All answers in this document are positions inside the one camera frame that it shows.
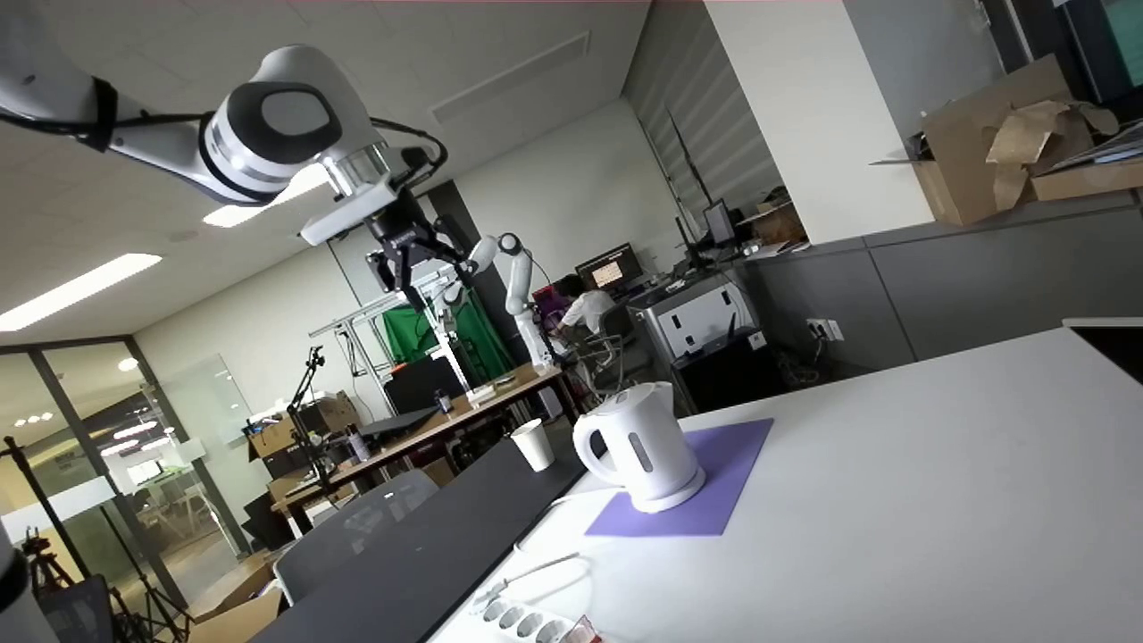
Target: ceiling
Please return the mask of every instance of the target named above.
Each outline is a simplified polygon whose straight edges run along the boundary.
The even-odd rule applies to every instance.
[[[448,138],[462,175],[622,92],[647,0],[35,0],[56,48],[154,112],[212,112],[281,42],[321,48],[371,116]],[[305,243],[328,191],[209,229],[204,194],[67,138],[0,125],[0,312],[126,251],[147,275],[0,345],[122,336],[228,288]]]

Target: white robotic arm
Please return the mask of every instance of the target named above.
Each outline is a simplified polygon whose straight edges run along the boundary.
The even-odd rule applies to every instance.
[[[271,51],[213,116],[150,116],[76,69],[30,0],[0,4],[0,119],[80,137],[92,149],[179,175],[226,205],[268,205],[318,162],[340,205],[300,232],[316,247],[394,205],[418,180],[380,137],[388,120],[369,119],[321,51]]]
[[[509,256],[509,298],[505,312],[515,319],[515,330],[523,333],[530,357],[535,369],[555,369],[555,354],[534,319],[534,254],[515,232],[505,237],[482,237],[467,260],[462,264],[463,275],[479,275],[496,264],[496,256]]]

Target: white cup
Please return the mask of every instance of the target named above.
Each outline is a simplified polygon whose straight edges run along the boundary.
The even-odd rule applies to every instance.
[[[534,472],[542,472],[555,463],[552,438],[540,418],[527,420],[510,431],[515,447],[527,455]]]

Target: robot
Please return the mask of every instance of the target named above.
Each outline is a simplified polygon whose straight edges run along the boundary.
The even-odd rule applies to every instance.
[[[335,205],[300,229],[312,247],[369,220],[382,243],[382,254],[371,256],[380,280],[415,307],[424,307],[424,298],[411,281],[411,264],[467,264],[463,281],[477,267],[490,267],[490,251],[502,247],[510,260],[509,312],[534,366],[555,366],[530,316],[534,254],[519,237],[477,247],[471,260],[441,243],[411,191],[448,163],[448,147],[423,127],[371,119],[349,79],[316,48],[271,51],[218,112],[154,116],[76,69],[51,42],[30,0],[0,0],[0,120],[76,137],[100,154],[122,154],[242,206],[271,205],[300,169],[321,163]],[[423,147],[394,149],[380,127],[429,138],[432,154]]]

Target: purple mat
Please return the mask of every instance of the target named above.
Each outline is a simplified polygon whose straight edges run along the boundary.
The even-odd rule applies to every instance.
[[[708,467],[708,487],[694,500],[662,513],[638,513],[630,493],[615,493],[587,536],[721,536],[741,509],[743,487],[773,425],[775,420],[767,418],[685,431],[685,443]]]

